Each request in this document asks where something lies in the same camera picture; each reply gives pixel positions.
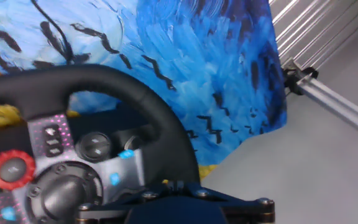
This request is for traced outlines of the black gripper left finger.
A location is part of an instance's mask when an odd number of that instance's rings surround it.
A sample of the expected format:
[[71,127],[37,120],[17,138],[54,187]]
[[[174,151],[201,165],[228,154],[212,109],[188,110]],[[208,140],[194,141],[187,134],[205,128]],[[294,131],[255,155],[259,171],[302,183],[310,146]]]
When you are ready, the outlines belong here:
[[135,206],[167,196],[167,181],[140,187],[122,189],[104,205],[80,205],[75,213],[75,223],[94,224],[103,220],[123,220]]

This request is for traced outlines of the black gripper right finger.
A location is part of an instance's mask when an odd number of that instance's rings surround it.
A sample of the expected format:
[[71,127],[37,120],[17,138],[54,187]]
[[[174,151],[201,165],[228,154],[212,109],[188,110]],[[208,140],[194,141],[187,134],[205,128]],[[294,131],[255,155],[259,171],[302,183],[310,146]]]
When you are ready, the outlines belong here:
[[275,202],[269,198],[242,200],[196,182],[185,183],[185,194],[197,202],[218,208],[228,223],[275,223]]

